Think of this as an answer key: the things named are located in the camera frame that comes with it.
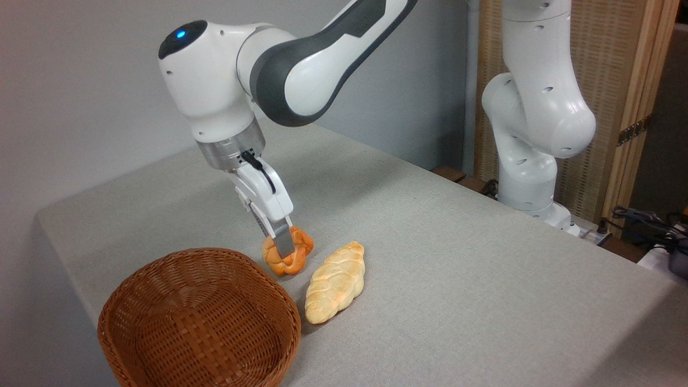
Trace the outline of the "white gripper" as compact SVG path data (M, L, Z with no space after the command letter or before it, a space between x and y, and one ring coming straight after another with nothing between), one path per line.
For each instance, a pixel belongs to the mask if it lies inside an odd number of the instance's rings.
M261 169L245 163L232 172L232 182L243 205L253 214L266 238L272 238L280 258L295 252L290 228L294 205L282 179L267 162Z

